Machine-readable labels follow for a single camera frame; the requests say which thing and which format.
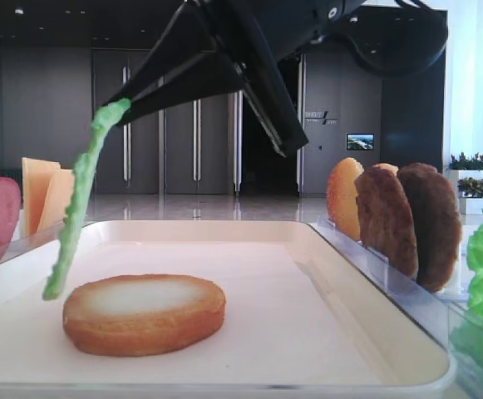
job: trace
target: door handle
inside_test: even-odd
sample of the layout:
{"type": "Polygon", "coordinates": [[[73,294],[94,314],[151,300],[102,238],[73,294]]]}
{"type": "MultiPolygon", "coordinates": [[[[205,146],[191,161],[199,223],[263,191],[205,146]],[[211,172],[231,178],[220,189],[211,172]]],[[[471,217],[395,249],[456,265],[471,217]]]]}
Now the door handle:
{"type": "Polygon", "coordinates": [[[197,181],[200,181],[202,178],[202,102],[200,100],[197,101],[197,116],[198,116],[198,124],[197,124],[197,181]]]}
{"type": "MultiPolygon", "coordinates": [[[[123,85],[131,79],[131,69],[123,67],[123,85]]],[[[131,185],[132,179],[132,125],[123,126],[123,179],[126,187],[131,185]]]]}
{"type": "Polygon", "coordinates": [[[128,125],[123,126],[123,180],[128,184],[128,125]]]}
{"type": "Polygon", "coordinates": [[[193,101],[193,180],[199,181],[199,106],[193,101]]]}
{"type": "Polygon", "coordinates": [[[132,124],[129,123],[126,128],[126,160],[128,161],[128,166],[126,167],[126,176],[128,178],[127,184],[130,185],[132,181],[132,124]]]}
{"type": "Polygon", "coordinates": [[[234,93],[234,185],[235,192],[241,191],[243,167],[243,92],[234,93]]]}
{"type": "MultiPolygon", "coordinates": [[[[300,65],[298,66],[298,106],[297,106],[298,120],[300,125],[305,129],[305,116],[306,116],[306,55],[303,54],[300,59],[300,65]]],[[[304,157],[305,147],[302,147],[297,152],[297,186],[298,192],[303,193],[304,185],[304,157]]]]}

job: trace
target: cheese slice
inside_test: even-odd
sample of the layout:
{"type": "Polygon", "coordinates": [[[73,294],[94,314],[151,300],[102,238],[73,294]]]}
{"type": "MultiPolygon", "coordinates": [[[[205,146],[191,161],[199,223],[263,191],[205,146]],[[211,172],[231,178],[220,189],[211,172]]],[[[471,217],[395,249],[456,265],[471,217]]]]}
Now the cheese slice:
{"type": "Polygon", "coordinates": [[[75,176],[71,170],[60,169],[52,174],[37,231],[49,229],[64,220],[66,208],[71,202],[74,183],[75,176]]]}
{"type": "Polygon", "coordinates": [[[25,236],[37,232],[52,174],[60,169],[58,162],[22,158],[25,236]]]}

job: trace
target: tall cabinet door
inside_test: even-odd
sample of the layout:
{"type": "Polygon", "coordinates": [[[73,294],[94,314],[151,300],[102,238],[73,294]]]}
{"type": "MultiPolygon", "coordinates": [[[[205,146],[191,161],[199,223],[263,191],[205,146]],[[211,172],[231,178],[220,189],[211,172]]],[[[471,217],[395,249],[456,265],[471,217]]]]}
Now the tall cabinet door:
{"type": "Polygon", "coordinates": [[[196,194],[194,103],[165,110],[165,192],[196,194]]]}
{"type": "MultiPolygon", "coordinates": [[[[138,71],[146,56],[146,52],[129,53],[131,73],[138,71]]],[[[151,85],[148,90],[152,91],[155,88],[155,85],[151,85]]],[[[131,143],[129,144],[131,178],[128,193],[158,194],[160,188],[159,130],[158,112],[131,123],[131,143]]]]}
{"type": "MultiPolygon", "coordinates": [[[[94,107],[113,96],[124,79],[136,72],[146,53],[95,51],[93,53],[94,107]]],[[[114,127],[107,136],[96,170],[97,194],[157,194],[159,182],[157,114],[125,128],[114,127]]]]}
{"type": "Polygon", "coordinates": [[[199,194],[228,194],[228,95],[200,101],[199,194]]]}
{"type": "Polygon", "coordinates": [[[229,98],[213,96],[165,111],[165,192],[228,194],[229,98]]]}

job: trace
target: ceiling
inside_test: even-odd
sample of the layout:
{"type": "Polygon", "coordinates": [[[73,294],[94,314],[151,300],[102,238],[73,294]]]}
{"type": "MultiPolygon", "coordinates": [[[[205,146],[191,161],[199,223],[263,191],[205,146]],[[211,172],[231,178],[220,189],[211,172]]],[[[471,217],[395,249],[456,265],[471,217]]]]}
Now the ceiling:
{"type": "Polygon", "coordinates": [[[182,0],[0,0],[7,46],[151,48],[182,0]],[[15,13],[22,8],[23,15],[15,13]]]}

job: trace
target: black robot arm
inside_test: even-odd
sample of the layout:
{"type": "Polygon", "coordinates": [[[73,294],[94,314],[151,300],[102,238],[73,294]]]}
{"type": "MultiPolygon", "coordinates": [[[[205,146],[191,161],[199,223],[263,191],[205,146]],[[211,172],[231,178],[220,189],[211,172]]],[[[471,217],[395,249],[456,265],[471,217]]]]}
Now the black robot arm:
{"type": "MultiPolygon", "coordinates": [[[[274,149],[294,155],[308,139],[277,61],[328,38],[344,41],[368,71],[403,76],[428,67],[444,50],[446,21],[418,0],[396,0],[415,23],[401,24],[401,34],[386,34],[384,47],[372,52],[366,43],[372,16],[357,16],[364,1],[186,0],[139,71],[108,102],[132,99],[120,122],[125,125],[170,106],[243,91],[274,149]],[[426,44],[420,40],[425,27],[426,44]],[[162,76],[165,84],[148,91],[162,76]]],[[[381,32],[390,31],[395,19],[382,21],[381,32]]]]}

